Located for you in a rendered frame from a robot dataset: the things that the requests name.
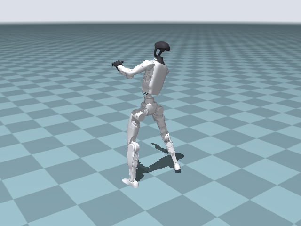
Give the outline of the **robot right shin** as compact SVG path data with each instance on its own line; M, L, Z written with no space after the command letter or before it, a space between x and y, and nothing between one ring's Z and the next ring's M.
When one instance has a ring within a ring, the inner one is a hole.
M166 133L168 135L169 141L165 141L165 145L166 145L166 148L167 148L169 154L171 155L171 157L173 159L173 162L174 162L174 165L175 165L175 163L178 163L178 162L177 162L177 159L176 159L176 156L175 156L174 146L173 146L173 143L172 143L172 140L170 138L170 135L169 135L168 131Z

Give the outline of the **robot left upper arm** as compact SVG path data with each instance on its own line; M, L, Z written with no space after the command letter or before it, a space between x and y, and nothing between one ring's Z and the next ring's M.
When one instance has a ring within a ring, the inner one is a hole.
M137 65L132 71L125 72L126 77L131 79L134 75L141 73L145 70L150 71L154 67L155 63L149 60L144 60L141 64Z

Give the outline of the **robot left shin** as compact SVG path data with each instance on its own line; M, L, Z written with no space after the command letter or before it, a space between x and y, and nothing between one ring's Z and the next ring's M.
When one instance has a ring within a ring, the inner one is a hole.
M129 144L127 146L127 164L129 167L130 182L133 182L136 178L136 167L138 164L139 154L135 153L135 146Z

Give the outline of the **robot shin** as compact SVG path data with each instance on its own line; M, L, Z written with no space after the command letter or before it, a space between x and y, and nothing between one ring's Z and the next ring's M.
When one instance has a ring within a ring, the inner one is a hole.
M168 135L169 141L165 141L165 145L166 145L166 148L167 148L169 154L171 155L171 157L173 159L173 162L174 162L174 165L175 165L175 163L178 163L178 162L177 162L177 159L176 159L176 156L175 156L174 146L173 146L173 143L172 143L172 140L170 138L170 135L169 135L168 131L166 133Z
M139 154L135 153L135 146L129 144L127 146L127 164L129 167L130 182L133 182L136 178L136 167L138 164Z

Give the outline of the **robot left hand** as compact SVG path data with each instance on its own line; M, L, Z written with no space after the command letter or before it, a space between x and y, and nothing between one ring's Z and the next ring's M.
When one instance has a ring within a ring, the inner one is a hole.
M118 70L118 67L117 67L117 66L118 66L118 65L122 65L122 63L123 63L123 61L120 62L120 61L118 60L118 61L112 63L112 66L115 66L115 67L117 68L117 70Z

